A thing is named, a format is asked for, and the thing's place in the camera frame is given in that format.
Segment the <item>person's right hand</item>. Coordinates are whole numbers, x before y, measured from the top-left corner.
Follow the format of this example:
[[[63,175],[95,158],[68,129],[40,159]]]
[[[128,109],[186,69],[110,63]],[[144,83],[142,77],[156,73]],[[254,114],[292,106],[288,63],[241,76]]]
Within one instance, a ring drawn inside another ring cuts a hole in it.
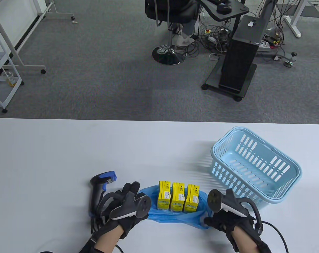
[[[226,233],[233,231],[235,226],[241,226],[253,237],[261,235],[263,230],[261,216],[251,199],[235,197],[232,189],[227,189],[225,194],[213,189],[208,194],[207,204],[213,216],[204,219],[206,225]]]

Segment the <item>person's left hand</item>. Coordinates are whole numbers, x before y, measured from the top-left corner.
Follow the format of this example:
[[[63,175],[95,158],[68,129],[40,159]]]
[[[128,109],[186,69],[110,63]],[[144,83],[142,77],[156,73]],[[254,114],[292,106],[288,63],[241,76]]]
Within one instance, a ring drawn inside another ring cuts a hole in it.
[[[104,224],[92,235],[92,240],[98,241],[99,237],[118,226],[123,230],[120,239],[124,239],[135,225],[148,218],[152,200],[139,192],[139,188],[139,182],[126,183],[122,190],[102,197],[96,210]]]

